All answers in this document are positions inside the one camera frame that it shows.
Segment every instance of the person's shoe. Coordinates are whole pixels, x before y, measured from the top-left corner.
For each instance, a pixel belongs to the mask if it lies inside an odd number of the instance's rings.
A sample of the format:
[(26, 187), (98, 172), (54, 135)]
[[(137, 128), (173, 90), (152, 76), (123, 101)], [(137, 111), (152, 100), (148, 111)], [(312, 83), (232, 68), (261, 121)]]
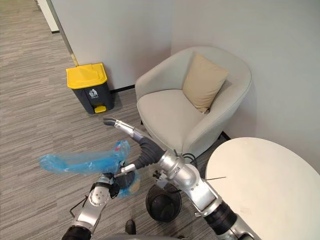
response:
[(125, 232), (129, 235), (136, 234), (136, 224), (133, 220), (128, 220), (125, 223)]

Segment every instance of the round table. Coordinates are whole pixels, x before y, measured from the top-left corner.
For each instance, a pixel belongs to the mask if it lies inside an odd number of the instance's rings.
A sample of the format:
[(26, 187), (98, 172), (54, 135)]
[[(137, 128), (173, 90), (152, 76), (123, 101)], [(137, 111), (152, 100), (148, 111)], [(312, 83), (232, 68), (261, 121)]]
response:
[(319, 240), (320, 175), (274, 142), (241, 137), (211, 155), (205, 178), (262, 240)]

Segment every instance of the cushion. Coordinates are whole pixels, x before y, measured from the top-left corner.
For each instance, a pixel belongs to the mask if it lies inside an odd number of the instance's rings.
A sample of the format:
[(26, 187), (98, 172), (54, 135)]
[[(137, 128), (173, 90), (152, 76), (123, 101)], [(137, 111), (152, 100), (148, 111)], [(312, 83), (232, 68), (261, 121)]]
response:
[(138, 100), (137, 108), (149, 134), (178, 153), (190, 131), (205, 117), (181, 89), (146, 94)]
[(182, 91), (200, 112), (205, 113), (224, 84), (228, 73), (226, 69), (196, 53)]

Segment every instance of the wall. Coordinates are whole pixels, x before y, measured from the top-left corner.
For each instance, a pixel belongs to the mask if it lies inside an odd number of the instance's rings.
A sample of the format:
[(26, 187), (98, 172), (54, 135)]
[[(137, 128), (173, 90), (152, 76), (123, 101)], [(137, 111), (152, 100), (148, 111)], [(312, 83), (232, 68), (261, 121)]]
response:
[(48, 3), (46, 0), (37, 0), (40, 8), (41, 8), (41, 11), (44, 15), (44, 18), (46, 20), (46, 22), (48, 23), (49, 25), (49, 28), (51, 30), (51, 32), (54, 32), (54, 31), (58, 31), (58, 26), (56, 24), (56, 21), (54, 19), (54, 16), (52, 15), (51, 11), (50, 11), (50, 8), (48, 6)]
[(80, 65), (102, 62), (111, 89), (170, 56), (171, 0), (52, 0)]
[(225, 49), (252, 71), (225, 132), (279, 143), (320, 173), (320, 1), (176, 0), (172, 53), (196, 45)]

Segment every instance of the trash can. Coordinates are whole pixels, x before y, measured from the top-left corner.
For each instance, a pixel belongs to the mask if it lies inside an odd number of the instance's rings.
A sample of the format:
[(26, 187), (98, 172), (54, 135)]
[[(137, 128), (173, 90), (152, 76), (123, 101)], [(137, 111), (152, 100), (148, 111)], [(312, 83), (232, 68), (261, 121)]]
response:
[(105, 112), (114, 107), (102, 63), (67, 68), (66, 81), (89, 114)]

